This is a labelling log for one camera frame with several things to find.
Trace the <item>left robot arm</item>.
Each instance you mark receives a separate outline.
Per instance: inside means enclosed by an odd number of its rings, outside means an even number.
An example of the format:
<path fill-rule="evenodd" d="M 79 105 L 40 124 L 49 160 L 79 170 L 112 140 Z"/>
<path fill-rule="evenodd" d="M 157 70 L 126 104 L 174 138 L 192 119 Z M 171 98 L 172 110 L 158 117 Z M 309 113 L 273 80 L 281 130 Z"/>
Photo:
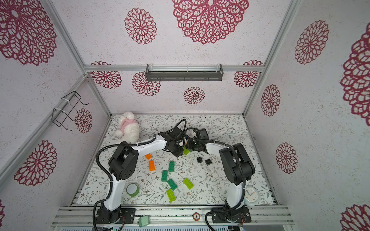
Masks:
<path fill-rule="evenodd" d="M 183 154 L 186 125 L 187 120 L 182 119 L 173 128 L 161 132 L 149 140 L 135 143 L 123 141 L 105 146 L 97 152 L 95 161 L 109 177 L 109 189 L 106 198 L 98 200 L 93 206 L 92 222 L 94 231 L 99 230 L 96 226 L 99 219 L 108 223 L 115 223 L 120 219 L 121 197 L 125 183 L 134 174 L 139 157 L 158 150 L 168 151 L 176 157 Z M 109 169 L 106 169 L 99 158 L 105 150 L 113 147 L 116 150 L 108 162 Z"/>

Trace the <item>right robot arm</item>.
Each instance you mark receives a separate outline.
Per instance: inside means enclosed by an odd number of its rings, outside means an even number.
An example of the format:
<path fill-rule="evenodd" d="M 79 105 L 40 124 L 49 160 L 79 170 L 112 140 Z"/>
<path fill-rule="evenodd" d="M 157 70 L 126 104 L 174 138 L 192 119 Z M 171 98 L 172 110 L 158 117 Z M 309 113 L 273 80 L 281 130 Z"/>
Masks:
<path fill-rule="evenodd" d="M 186 148 L 191 151 L 204 152 L 219 156 L 226 178 L 230 182 L 230 189 L 221 209 L 212 208 L 204 215 L 208 228 L 215 230 L 208 221 L 213 216 L 213 222 L 251 222 L 250 212 L 244 203 L 247 181 L 255 174 L 255 167 L 241 143 L 234 145 L 221 141 L 210 140 L 205 129 L 195 130 L 196 137 L 184 134 L 187 141 Z"/>

